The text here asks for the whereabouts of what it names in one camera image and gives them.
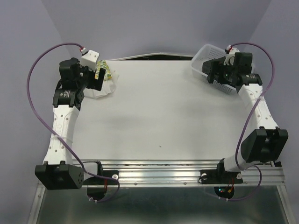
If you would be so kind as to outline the black skirt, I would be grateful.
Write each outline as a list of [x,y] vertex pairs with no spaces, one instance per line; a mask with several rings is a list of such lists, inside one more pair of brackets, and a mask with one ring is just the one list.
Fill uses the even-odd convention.
[[206,75],[213,75],[214,73],[214,60],[204,61],[202,64],[202,72]]

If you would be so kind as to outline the white pleated skirt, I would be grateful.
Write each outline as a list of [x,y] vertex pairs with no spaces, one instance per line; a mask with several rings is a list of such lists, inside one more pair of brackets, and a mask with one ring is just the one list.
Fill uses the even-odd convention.
[[85,97],[97,99],[112,94],[116,90],[118,79],[119,75],[115,70],[107,69],[101,90],[85,89]]

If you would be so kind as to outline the lemon print skirt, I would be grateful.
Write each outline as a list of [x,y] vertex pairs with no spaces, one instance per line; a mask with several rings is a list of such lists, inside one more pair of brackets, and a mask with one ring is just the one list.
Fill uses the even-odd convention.
[[106,63],[106,61],[105,60],[99,60],[96,63],[96,72],[95,72],[95,78],[96,79],[99,79],[99,77],[100,77],[100,69],[105,70],[104,81],[110,80],[112,78],[112,72],[111,72],[108,64]]

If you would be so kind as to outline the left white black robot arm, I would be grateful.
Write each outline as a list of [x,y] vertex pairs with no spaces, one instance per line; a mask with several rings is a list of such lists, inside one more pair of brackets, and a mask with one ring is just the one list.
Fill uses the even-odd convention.
[[73,165],[72,153],[75,123],[84,99],[84,89],[100,91],[105,70],[97,70],[98,57],[86,56],[60,62],[60,80],[53,96],[54,121],[50,145],[35,175],[48,190],[80,189],[84,170]]

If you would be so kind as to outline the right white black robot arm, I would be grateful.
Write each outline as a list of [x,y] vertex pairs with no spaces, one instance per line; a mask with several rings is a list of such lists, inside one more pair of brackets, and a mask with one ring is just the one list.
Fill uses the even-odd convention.
[[249,112],[245,125],[252,125],[252,132],[238,141],[233,156],[222,159],[215,170],[215,177],[226,182],[232,173],[245,170],[257,163],[267,163],[279,158],[288,140],[288,132],[279,128],[266,104],[262,80],[252,73],[251,53],[229,53],[218,59],[206,61],[202,71],[207,81],[235,87]]

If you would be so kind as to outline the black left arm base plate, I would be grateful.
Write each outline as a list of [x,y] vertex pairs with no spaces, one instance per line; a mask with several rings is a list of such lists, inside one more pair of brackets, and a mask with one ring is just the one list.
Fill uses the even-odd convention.
[[103,170],[98,171],[104,178],[85,175],[83,186],[86,186],[86,195],[90,202],[103,203],[111,201],[119,191],[119,171]]

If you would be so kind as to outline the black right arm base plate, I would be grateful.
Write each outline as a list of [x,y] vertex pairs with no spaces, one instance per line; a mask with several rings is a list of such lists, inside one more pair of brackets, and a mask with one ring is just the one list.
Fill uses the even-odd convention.
[[215,184],[215,194],[220,198],[232,199],[235,193],[235,185],[242,184],[242,174],[240,172],[218,172],[216,169],[200,170],[199,183]]

